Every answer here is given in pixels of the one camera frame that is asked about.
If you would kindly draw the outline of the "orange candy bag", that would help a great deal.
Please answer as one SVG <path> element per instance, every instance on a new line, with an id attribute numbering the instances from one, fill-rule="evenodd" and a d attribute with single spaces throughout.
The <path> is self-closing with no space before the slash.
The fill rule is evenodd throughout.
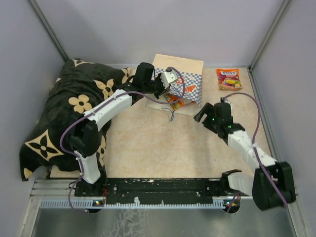
<path id="1" fill-rule="evenodd" d="M 241 90 L 239 69 L 217 69 L 218 85 L 220 90 Z"/>
<path id="2" fill-rule="evenodd" d="M 173 94 L 166 93 L 166 94 L 164 94 L 164 98 L 166 99 L 166 101 L 170 104 L 170 106 L 175 111 L 178 110 L 180 107 L 185 105 L 184 99 L 178 100 L 179 97 L 177 97 Z"/>

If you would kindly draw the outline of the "checkered paper bag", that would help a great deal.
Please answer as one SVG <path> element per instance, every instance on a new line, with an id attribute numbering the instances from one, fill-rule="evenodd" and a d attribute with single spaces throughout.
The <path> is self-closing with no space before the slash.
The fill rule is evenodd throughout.
<path id="1" fill-rule="evenodd" d="M 185 101 L 185 105 L 180 107 L 175 113 L 193 116 L 202 105 L 202 70 L 204 62 L 200 60 L 187 59 L 163 54 L 156 54 L 153 60 L 156 76 L 168 67 L 174 67 L 179 73 L 178 80 L 172 84 L 168 93 L 180 97 Z M 167 102 L 164 96 L 159 98 L 162 102 Z M 155 103 L 146 100 L 146 107 L 162 110 L 161 107 L 173 109 L 170 105 Z"/>

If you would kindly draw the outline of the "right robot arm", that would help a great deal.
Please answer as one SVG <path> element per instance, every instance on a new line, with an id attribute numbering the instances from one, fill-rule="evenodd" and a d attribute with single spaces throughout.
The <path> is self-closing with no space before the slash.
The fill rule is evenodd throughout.
<path id="1" fill-rule="evenodd" d="M 201 122 L 237 151 L 253 172 L 252 176 L 241 171 L 223 173 L 220 188 L 224 194 L 230 196 L 240 191 L 251 196 L 260 210 L 296 201 L 291 165 L 286 161 L 277 161 L 256 145 L 245 128 L 234 122 L 229 103 L 206 103 L 194 120 Z"/>

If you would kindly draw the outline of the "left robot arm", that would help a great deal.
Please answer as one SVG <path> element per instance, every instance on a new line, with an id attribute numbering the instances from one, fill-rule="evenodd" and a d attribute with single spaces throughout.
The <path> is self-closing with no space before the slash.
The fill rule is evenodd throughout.
<path id="1" fill-rule="evenodd" d="M 178 77 L 178 72 L 173 67 L 168 67 L 152 79 L 154 72 L 152 64 L 141 63 L 134 75 L 114 83 L 117 88 L 111 96 L 82 115 L 76 114 L 77 120 L 62 134 L 60 147 L 63 149 L 65 142 L 70 146 L 68 153 L 76 157 L 80 178 L 86 182 L 85 190 L 92 196 L 99 195 L 103 190 L 103 184 L 99 180 L 106 182 L 106 174 L 101 173 L 98 154 L 99 145 L 104 141 L 99 135 L 102 128 L 114 116 L 149 94 L 153 94 L 153 102 L 158 103 L 159 96 L 167 92 Z"/>

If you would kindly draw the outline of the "black floral pillow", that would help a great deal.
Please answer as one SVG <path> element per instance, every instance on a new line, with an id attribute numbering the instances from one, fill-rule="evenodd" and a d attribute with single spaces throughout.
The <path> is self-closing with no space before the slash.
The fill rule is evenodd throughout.
<path id="1" fill-rule="evenodd" d="M 38 123 L 20 148 L 22 181 L 41 166 L 54 165 L 66 172 L 79 170 L 75 156 L 60 147 L 63 132 L 74 122 L 73 115 L 83 114 L 113 95 L 131 77 L 131 70 L 80 59 L 64 64 Z"/>

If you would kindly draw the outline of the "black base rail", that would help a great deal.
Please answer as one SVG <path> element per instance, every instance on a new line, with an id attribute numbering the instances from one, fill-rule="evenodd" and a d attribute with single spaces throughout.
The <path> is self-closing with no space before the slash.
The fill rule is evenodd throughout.
<path id="1" fill-rule="evenodd" d="M 222 178 L 108 178 L 93 185 L 80 181 L 76 197 L 101 197 L 107 204 L 212 204 L 213 198 L 236 193 Z"/>

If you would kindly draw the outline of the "aluminium frame rail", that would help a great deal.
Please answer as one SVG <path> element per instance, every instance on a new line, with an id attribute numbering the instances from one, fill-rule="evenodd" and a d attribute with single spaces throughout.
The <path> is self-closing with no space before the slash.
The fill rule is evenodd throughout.
<path id="1" fill-rule="evenodd" d="M 252 191 L 231 190 L 222 179 L 109 178 L 105 184 L 83 180 L 36 180 L 32 198 L 42 207 L 75 209 L 228 209 L 231 201 L 250 198 Z"/>

